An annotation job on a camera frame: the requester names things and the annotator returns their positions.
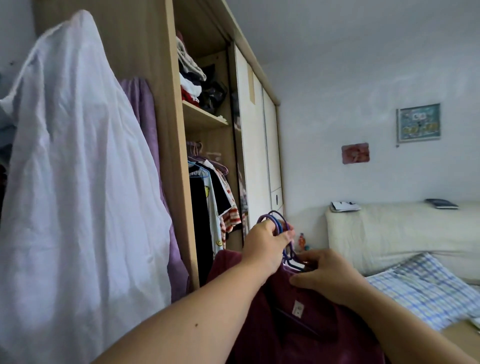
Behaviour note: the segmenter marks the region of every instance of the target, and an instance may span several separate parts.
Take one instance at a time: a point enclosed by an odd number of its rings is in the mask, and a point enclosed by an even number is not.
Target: person's left hand
[[[282,252],[295,237],[293,226],[278,236],[273,236],[275,224],[267,219],[256,224],[245,237],[242,262],[259,268],[266,280],[282,264]]]

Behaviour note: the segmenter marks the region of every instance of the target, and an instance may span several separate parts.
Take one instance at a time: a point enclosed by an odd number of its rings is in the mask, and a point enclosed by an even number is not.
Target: teal painting
[[[398,142],[440,139],[440,104],[397,110]]]

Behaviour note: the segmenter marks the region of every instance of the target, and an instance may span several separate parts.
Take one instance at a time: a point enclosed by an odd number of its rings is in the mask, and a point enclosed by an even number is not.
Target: purple cloth
[[[221,250],[208,280],[240,261],[240,253]],[[227,363],[385,363],[380,344],[359,316],[317,292],[293,287],[292,274],[279,268],[257,293]]]
[[[156,170],[158,172],[158,180],[160,182],[160,197],[168,214],[170,214],[162,189],[162,179],[160,177],[160,157],[158,155],[155,103],[152,92],[148,87],[147,81],[143,78],[135,77],[132,80],[123,80],[120,82],[120,85],[127,94],[133,112],[140,123],[140,128],[144,133],[144,137],[150,148],[150,152],[152,153]],[[187,269],[180,258],[180,251],[177,239],[175,238],[173,224],[170,226],[170,257],[168,259],[167,271],[168,277],[170,278],[170,285],[172,287],[172,302],[175,302],[187,294],[189,277]]]

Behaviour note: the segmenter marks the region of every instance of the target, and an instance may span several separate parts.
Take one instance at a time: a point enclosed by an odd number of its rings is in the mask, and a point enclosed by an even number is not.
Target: orange bottle
[[[301,252],[305,251],[305,244],[306,244],[305,237],[303,236],[303,233],[301,233],[299,237],[299,247]]]

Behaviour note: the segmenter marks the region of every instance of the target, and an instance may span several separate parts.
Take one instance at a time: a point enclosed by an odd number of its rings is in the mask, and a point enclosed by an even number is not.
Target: wardrobe
[[[155,99],[160,168],[182,260],[199,288],[187,141],[221,156],[232,193],[245,217],[227,240],[241,250],[262,214],[285,213],[275,96],[224,0],[34,0],[37,35],[76,11],[89,11],[118,79],[145,78]],[[228,95],[212,115],[182,101],[176,31],[199,66],[216,65]]]

